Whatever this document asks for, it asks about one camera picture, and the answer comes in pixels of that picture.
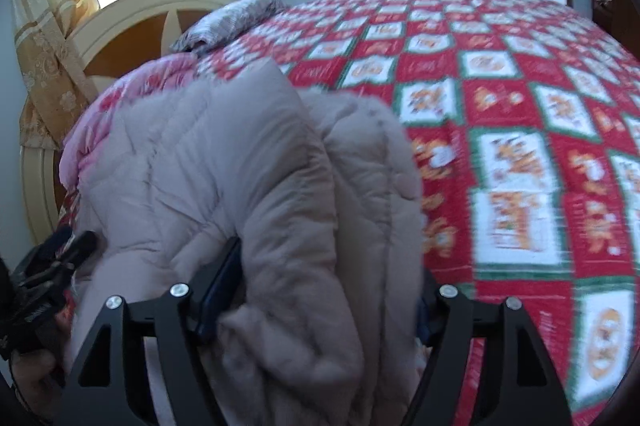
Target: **metal screw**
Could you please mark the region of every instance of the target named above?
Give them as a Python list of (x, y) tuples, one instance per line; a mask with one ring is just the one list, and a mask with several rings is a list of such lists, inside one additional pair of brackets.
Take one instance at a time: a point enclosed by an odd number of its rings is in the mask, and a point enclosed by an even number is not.
[(108, 309), (117, 309), (122, 305), (122, 298), (120, 296), (111, 296), (107, 298), (107, 303), (105, 305), (107, 305)]
[(169, 289), (169, 292), (171, 293), (171, 296), (179, 298), (189, 292), (189, 286), (185, 283), (177, 283)]
[(520, 298), (517, 298), (515, 296), (508, 297), (506, 303), (507, 303), (507, 307), (510, 308), (512, 311), (518, 311), (522, 309), (522, 301), (520, 301)]
[(440, 288), (440, 294), (445, 298), (455, 298), (458, 295), (458, 289), (452, 285), (446, 284)]

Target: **beige comforter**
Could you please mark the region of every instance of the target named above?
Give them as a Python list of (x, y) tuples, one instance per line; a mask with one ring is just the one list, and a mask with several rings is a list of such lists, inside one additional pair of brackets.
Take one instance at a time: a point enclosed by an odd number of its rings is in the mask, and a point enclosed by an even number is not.
[[(230, 424), (399, 424), (417, 384), (420, 178), (373, 98), (297, 92), (271, 61), (114, 119), (81, 194), (107, 249), (77, 279), (71, 363), (105, 300), (158, 297), (242, 239), (246, 300), (203, 353)], [(154, 345), (161, 425), (173, 419)]]

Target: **bedspread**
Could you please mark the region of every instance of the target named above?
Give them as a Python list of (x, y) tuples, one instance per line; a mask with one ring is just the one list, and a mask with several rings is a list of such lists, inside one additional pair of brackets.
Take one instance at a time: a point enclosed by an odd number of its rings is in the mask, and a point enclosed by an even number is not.
[[(295, 86), (393, 107), (422, 175), (425, 265), (476, 299), (521, 298), (589, 424), (638, 348), (638, 61), (547, 0), (316, 0), (198, 74), (263, 56)], [(481, 356), (474, 340), (456, 424)]]

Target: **yellow curtain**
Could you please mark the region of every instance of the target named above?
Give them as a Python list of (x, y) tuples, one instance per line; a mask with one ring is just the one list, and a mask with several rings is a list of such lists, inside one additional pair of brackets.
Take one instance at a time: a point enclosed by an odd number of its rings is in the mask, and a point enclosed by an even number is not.
[(20, 116), (20, 144), (57, 149), (97, 97), (77, 50), (66, 41), (100, 9), (98, 0), (12, 0), (15, 48), (27, 101)]

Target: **headboard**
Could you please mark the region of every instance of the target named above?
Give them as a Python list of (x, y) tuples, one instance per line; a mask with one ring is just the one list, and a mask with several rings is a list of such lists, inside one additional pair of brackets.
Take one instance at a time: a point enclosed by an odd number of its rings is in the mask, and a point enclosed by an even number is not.
[[(160, 58), (192, 24), (235, 0), (118, 0), (97, 12), (69, 37), (85, 74), (105, 90), (143, 63)], [(60, 155), (20, 149), (20, 176), (27, 223), (36, 244), (56, 228), (65, 190), (58, 181)]]

